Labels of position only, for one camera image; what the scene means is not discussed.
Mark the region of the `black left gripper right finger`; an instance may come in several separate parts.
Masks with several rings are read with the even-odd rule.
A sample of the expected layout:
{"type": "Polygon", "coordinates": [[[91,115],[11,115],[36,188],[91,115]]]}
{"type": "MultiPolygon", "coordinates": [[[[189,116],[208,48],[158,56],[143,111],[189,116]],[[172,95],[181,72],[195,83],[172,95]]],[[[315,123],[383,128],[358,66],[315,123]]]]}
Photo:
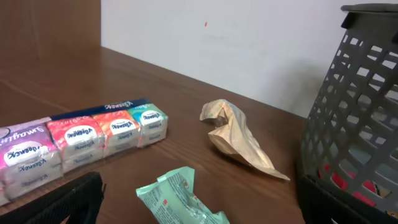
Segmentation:
{"type": "Polygon", "coordinates": [[[310,175],[297,178],[298,204],[306,223],[397,224],[397,219],[310,175]]]}

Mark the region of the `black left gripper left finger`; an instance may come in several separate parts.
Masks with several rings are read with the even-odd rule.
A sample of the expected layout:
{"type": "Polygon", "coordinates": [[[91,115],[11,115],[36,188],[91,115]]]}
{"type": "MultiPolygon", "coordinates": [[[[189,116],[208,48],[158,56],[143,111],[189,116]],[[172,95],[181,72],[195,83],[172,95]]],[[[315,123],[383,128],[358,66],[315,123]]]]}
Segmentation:
{"type": "Polygon", "coordinates": [[[95,224],[104,199],[99,172],[89,172],[65,185],[1,215],[1,224],[95,224]]]}

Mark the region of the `Kleenex tissue multipack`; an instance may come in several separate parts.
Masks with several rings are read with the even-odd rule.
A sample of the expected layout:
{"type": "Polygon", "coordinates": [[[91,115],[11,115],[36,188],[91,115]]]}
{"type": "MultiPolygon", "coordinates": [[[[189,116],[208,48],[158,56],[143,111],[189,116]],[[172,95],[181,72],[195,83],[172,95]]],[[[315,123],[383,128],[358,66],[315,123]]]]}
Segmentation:
{"type": "Polygon", "coordinates": [[[145,99],[1,128],[1,204],[67,172],[166,137],[169,117],[145,99]]]}

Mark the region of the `mint green packet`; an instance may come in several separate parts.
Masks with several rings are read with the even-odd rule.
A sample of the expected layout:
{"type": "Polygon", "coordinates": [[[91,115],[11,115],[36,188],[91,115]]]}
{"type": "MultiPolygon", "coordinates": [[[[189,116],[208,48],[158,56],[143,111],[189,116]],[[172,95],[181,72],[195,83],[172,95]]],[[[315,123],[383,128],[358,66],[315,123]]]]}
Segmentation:
{"type": "Polygon", "coordinates": [[[193,193],[195,170],[181,167],[136,189],[160,224],[229,224],[224,212],[212,213],[193,193]]]}

